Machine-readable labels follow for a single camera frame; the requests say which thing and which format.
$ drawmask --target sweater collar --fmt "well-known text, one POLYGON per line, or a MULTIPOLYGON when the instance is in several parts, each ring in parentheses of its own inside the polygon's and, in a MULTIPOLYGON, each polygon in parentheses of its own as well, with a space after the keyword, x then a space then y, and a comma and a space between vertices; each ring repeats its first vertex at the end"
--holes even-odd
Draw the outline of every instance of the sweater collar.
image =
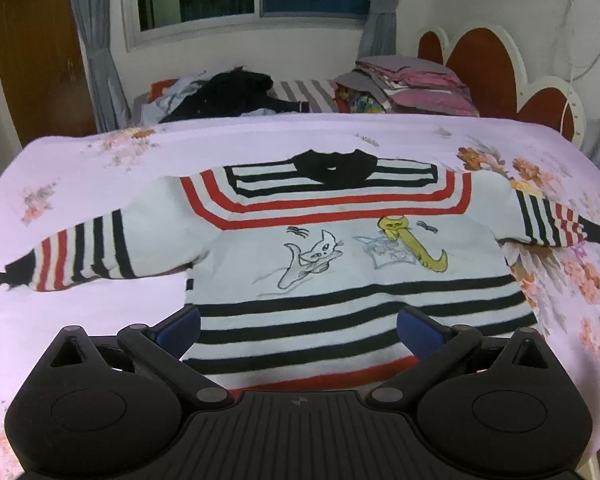
POLYGON ((291 159, 298 173, 328 187, 354 187, 376 170, 378 158, 356 150, 352 153, 300 153, 291 159))

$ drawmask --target headboard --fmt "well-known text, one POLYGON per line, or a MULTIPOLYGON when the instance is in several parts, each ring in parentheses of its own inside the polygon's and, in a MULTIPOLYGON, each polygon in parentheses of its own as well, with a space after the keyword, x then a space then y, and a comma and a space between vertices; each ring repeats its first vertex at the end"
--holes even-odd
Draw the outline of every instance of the headboard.
POLYGON ((582 102, 570 85, 556 76, 531 84, 511 36, 498 25, 471 25, 449 42, 439 28, 423 30, 418 57, 453 70, 469 87, 481 117, 544 124, 560 131, 564 105, 569 101, 562 136, 578 148, 586 133, 582 102))

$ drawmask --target ribbed surface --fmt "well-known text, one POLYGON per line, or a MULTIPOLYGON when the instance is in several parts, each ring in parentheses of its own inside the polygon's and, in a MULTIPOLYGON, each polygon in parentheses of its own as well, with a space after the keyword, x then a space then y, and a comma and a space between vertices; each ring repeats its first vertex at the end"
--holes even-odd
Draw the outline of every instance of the ribbed surface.
POLYGON ((405 418, 364 407, 353 392, 244 394, 193 417, 144 470, 152 480, 468 480, 431 456, 405 418))

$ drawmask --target pink bed sheet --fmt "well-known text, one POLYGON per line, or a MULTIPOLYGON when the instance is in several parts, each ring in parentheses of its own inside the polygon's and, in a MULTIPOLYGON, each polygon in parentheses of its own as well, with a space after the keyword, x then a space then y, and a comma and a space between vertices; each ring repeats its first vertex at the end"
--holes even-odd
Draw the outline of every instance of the pink bed sheet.
MULTIPOLYGON (((0 178, 0 270, 43 238, 128 203, 154 178, 223 164, 281 160, 314 149, 364 150, 453 170, 496 171, 511 185, 600 224, 600 172, 557 132, 515 121, 420 115, 311 115, 201 120, 30 144, 0 178)), ((507 242, 512 273, 540 330, 594 418, 600 446, 600 246, 549 250, 507 242)), ((96 280, 62 292, 0 286, 0 480, 21 469, 4 412, 65 325, 109 335, 179 309, 184 276, 96 280)))

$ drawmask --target striped sweater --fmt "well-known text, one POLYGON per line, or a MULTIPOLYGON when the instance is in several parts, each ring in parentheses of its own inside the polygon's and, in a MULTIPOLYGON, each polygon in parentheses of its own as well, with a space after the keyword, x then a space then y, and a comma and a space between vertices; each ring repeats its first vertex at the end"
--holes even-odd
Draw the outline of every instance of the striped sweater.
POLYGON ((491 171, 305 152, 162 177, 47 238, 0 283, 49 291, 187 266, 202 332, 184 362, 231 390, 349 388, 413 359, 395 329, 406 303, 484 335, 534 325, 500 251, 508 238, 600 243, 600 226, 491 171))

